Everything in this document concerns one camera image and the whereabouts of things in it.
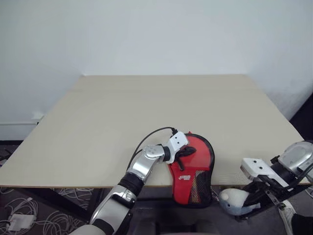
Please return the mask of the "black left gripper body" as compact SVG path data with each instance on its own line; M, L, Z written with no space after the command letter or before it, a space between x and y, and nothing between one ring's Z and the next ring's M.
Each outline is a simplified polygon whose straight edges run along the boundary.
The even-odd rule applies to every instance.
M185 148L183 148L183 149L180 149L176 154L175 154L175 162L177 162L177 161L179 161L179 158L181 158L181 157L184 157L185 156L185 153L186 152L186 150L185 150Z

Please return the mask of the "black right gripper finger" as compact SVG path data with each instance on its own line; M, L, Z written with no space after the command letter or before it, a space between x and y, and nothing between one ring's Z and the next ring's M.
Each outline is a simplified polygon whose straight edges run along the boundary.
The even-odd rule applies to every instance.
M260 203L261 206L269 204L269 197L265 190L259 190L255 193L250 193L246 199L246 206L251 206Z
M260 183L259 182L251 182L248 185L244 186L244 191L255 194L259 191Z

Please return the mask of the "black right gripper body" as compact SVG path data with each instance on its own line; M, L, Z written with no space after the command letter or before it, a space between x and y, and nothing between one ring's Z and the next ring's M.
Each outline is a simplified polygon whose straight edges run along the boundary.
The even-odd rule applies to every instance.
M274 195L278 194L278 182L266 175L259 175L254 179L255 193L270 190Z

